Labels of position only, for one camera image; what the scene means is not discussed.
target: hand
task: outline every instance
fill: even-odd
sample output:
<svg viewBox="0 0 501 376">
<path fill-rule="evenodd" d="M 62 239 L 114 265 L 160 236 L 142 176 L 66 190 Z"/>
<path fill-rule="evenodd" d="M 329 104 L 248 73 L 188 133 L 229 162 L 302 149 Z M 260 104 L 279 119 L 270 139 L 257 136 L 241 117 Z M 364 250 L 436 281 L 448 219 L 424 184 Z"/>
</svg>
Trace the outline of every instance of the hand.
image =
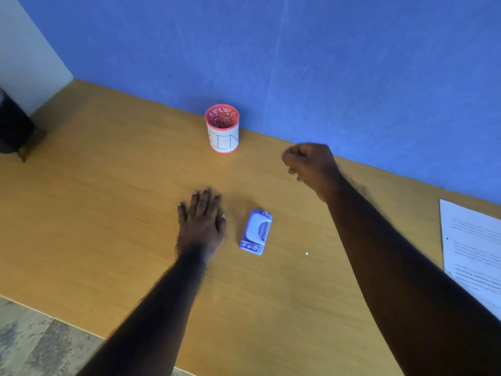
<svg viewBox="0 0 501 376">
<path fill-rule="evenodd" d="M 220 200 L 221 195 L 217 194 L 211 202 L 210 188 L 207 187 L 201 196 L 198 191 L 193 193 L 188 211 L 183 202 L 179 203 L 179 237 L 176 246 L 179 256 L 187 251 L 201 250 L 202 259 L 207 264 L 221 248 L 226 216 L 221 214 Z"/>
<path fill-rule="evenodd" d="M 282 154 L 282 161 L 289 167 L 289 174 L 297 174 L 297 180 L 313 189 L 324 202 L 343 178 L 325 144 L 291 146 Z"/>
</svg>

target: wooden tabletop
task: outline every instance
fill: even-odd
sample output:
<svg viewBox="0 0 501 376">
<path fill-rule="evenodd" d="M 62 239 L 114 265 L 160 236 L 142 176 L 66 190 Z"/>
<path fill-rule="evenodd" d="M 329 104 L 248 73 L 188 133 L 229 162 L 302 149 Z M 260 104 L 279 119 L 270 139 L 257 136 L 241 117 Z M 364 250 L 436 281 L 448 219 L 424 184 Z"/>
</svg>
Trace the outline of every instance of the wooden tabletop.
<svg viewBox="0 0 501 376">
<path fill-rule="evenodd" d="M 0 156 L 0 294 L 108 336 L 174 261 L 177 203 L 211 185 L 223 194 L 228 236 L 178 367 L 199 376 L 401 374 L 327 208 L 281 162 L 287 142 L 241 130 L 238 150 L 220 155 L 202 116 L 83 81 L 34 119 L 50 133 L 28 161 Z M 501 217 L 497 205 L 339 161 L 440 266 L 439 198 Z M 273 214 L 262 256 L 238 247 L 252 208 Z"/>
</svg>

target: purple hole punch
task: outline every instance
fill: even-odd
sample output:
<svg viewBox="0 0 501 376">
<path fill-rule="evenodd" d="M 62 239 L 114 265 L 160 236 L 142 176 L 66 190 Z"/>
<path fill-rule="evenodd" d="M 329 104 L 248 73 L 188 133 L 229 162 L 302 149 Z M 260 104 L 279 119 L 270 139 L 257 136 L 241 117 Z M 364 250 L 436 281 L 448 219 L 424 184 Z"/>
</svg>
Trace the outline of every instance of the purple hole punch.
<svg viewBox="0 0 501 376">
<path fill-rule="evenodd" d="M 244 251 L 261 255 L 265 249 L 266 238 L 270 231 L 272 214 L 262 209 L 254 208 L 250 212 L 246 231 L 243 233 L 240 248 Z"/>
</svg>

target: tile floor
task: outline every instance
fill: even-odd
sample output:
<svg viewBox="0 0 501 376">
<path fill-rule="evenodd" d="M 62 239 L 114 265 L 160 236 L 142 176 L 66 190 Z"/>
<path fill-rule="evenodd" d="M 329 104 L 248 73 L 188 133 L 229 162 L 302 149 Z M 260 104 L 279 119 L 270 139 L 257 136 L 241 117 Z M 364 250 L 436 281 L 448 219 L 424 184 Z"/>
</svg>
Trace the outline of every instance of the tile floor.
<svg viewBox="0 0 501 376">
<path fill-rule="evenodd" d="M 74 376 L 103 339 L 0 297 L 0 376 Z M 172 376 L 190 376 L 175 369 Z"/>
</svg>

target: wall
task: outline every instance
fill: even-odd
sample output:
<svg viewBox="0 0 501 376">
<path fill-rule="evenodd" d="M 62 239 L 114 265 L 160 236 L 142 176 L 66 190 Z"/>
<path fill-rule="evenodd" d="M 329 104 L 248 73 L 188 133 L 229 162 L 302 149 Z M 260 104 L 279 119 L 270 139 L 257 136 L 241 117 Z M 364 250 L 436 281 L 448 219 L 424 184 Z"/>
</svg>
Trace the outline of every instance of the wall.
<svg viewBox="0 0 501 376">
<path fill-rule="evenodd" d="M 501 203 L 501 0 L 20 0 L 74 76 Z"/>
<path fill-rule="evenodd" d="M 17 0 L 0 0 L 0 87 L 28 114 L 72 75 Z"/>
</svg>

